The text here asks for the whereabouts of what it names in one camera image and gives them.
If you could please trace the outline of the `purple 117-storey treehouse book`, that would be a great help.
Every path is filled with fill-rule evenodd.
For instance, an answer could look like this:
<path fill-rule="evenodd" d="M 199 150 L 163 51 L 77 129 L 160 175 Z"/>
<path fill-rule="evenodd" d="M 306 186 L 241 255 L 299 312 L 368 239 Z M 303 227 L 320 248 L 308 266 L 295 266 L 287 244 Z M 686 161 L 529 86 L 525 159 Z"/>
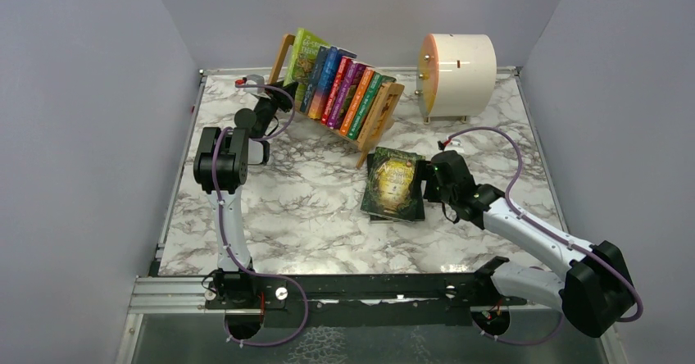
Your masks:
<path fill-rule="evenodd" d="M 340 85 L 340 88 L 338 89 L 338 94 L 334 100 L 334 104 L 330 111 L 329 118 L 326 122 L 326 125 L 330 129 L 337 128 L 337 121 L 340 117 L 340 112 L 348 95 L 348 91 L 352 87 L 352 83 L 354 82 L 355 78 L 358 77 L 366 67 L 367 65 L 360 61 L 350 62 L 350 65 L 348 66 L 347 71 L 343 76 L 342 83 Z"/>

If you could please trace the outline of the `green 104-storey treehouse book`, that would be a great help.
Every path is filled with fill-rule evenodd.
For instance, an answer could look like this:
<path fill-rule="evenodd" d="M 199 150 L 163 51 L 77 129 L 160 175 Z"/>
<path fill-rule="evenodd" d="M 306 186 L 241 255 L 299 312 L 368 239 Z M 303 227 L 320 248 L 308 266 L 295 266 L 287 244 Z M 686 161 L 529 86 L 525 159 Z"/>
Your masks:
<path fill-rule="evenodd" d="M 347 132 L 347 137 L 353 140 L 357 140 L 361 127 L 367 117 L 369 110 L 371 108 L 372 102 L 375 100 L 376 95 L 379 92 L 379 87 L 382 83 L 392 83 L 396 79 L 392 76 L 383 75 L 379 72 L 375 72 L 372 75 L 370 84 L 368 85 L 365 94 L 361 100 L 357 112 L 352 120 L 352 124 Z"/>

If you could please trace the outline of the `wooden book rack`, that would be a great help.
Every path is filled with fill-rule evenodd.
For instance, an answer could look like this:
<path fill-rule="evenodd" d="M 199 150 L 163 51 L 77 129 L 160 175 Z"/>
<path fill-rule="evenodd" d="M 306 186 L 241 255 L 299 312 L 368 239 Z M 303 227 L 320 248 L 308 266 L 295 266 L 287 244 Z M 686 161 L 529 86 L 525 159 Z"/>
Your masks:
<path fill-rule="evenodd" d="M 353 143 L 361 151 L 356 164 L 361 168 L 393 124 L 404 85 L 305 29 L 284 35 L 270 71 L 271 83 L 279 80 L 288 50 L 292 53 L 281 84 L 297 86 L 291 92 L 291 107 Z"/>

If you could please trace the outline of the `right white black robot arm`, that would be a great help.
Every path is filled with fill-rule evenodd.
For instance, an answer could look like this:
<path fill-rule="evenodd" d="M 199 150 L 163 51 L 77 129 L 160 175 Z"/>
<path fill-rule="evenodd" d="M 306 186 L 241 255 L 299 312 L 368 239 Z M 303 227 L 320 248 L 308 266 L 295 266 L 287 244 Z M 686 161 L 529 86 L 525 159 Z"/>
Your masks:
<path fill-rule="evenodd" d="M 417 164 L 424 198 L 465 221 L 497 234 L 538 259 L 547 271 L 496 257 L 477 270 L 474 296 L 492 304 L 523 298 L 559 311 L 577 331 L 602 336 L 638 300 L 623 253 L 613 243 L 593 244 L 526 212 L 491 184 L 478 184 L 464 157 L 449 150 Z"/>

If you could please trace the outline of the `red 13-storey treehouse book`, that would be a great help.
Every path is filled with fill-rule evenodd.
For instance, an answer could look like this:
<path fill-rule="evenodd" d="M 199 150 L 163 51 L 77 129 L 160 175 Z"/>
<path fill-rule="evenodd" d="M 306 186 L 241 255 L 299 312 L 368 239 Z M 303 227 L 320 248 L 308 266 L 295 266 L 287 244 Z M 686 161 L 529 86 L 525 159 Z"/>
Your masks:
<path fill-rule="evenodd" d="M 328 97 L 327 102 L 325 104 L 325 109 L 324 109 L 323 114 L 321 116 L 320 121 L 323 125 L 327 125 L 329 115 L 332 111 L 334 101 L 337 97 L 337 93 L 338 93 L 340 86 L 341 86 L 341 83 L 343 81 L 345 71 L 346 71 L 347 67 L 350 66 L 350 63 L 353 61 L 353 59 L 354 59 L 354 56 L 345 55 L 345 56 L 341 57 L 341 61 L 338 65 L 338 69 L 337 69 L 336 75 L 334 77 L 334 82 L 332 83 L 332 87 L 331 87 L 331 90 L 329 92 L 329 97 Z"/>

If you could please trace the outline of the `blue sunset cover book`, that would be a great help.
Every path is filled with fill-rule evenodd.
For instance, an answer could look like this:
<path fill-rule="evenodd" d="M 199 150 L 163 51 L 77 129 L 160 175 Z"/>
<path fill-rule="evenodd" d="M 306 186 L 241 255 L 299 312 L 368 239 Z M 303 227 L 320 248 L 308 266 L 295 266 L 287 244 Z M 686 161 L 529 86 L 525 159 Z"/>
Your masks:
<path fill-rule="evenodd" d="M 343 57 L 355 58 L 357 55 L 354 52 L 349 52 L 342 48 L 329 48 L 316 89 L 313 93 L 311 105 L 309 106 L 307 113 L 309 118 L 319 120 L 322 117 L 330 91 L 333 87 L 334 78 Z"/>

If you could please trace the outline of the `lime green 65-storey treehouse book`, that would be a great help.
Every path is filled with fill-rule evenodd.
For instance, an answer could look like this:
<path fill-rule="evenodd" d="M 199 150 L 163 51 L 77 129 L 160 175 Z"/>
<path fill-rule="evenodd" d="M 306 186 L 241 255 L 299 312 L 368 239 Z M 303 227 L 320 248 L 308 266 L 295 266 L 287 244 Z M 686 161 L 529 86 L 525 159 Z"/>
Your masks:
<path fill-rule="evenodd" d="M 294 102 L 297 109 L 302 104 L 320 48 L 329 47 L 329 43 L 311 31 L 302 27 L 297 29 L 284 78 L 284 85 L 297 84 L 294 94 Z"/>

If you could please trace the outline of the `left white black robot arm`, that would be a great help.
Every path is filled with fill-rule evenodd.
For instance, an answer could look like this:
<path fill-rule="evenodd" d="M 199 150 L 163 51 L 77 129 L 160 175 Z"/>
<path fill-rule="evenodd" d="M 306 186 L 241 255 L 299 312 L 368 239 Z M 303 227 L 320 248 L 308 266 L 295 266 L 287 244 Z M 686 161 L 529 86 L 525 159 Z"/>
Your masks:
<path fill-rule="evenodd" d="M 269 302 L 273 287 L 255 273 L 243 228 L 241 197 L 250 166 L 270 160 L 269 130 L 277 111 L 293 111 L 298 85 L 280 82 L 259 85 L 257 104 L 243 108 L 234 127 L 202 130 L 193 162 L 193 177 L 208 196 L 214 213 L 218 244 L 217 268 L 205 285 L 208 307 L 251 308 Z"/>

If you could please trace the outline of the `orange Huckleberry Finn book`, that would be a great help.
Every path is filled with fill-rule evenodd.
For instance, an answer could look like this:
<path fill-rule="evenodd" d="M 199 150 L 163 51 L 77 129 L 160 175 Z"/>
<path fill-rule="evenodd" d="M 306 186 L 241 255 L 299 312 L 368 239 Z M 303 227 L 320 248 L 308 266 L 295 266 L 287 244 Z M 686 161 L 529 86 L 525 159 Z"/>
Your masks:
<path fill-rule="evenodd" d="M 398 98 L 396 83 L 392 82 L 380 85 L 379 92 L 376 95 L 370 111 L 373 120 L 368 139 L 377 137 L 384 132 L 382 127 L 386 125 L 386 121 L 393 114 Z"/>

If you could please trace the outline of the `orange 78-storey treehouse book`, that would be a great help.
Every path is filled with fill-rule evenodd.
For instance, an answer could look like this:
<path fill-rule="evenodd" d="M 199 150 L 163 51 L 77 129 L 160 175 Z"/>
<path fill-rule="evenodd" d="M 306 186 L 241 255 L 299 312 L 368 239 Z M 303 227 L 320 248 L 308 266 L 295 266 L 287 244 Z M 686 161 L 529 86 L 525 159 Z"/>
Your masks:
<path fill-rule="evenodd" d="M 343 136 L 348 135 L 348 131 L 352 125 L 352 121 L 357 113 L 357 109 L 361 104 L 361 100 L 364 96 L 365 91 L 368 89 L 371 77 L 375 73 L 375 69 L 372 66 L 367 66 L 362 74 L 360 82 L 358 83 L 356 92 L 353 95 L 352 101 L 349 105 L 347 113 L 343 119 L 343 123 L 340 127 L 339 133 Z"/>

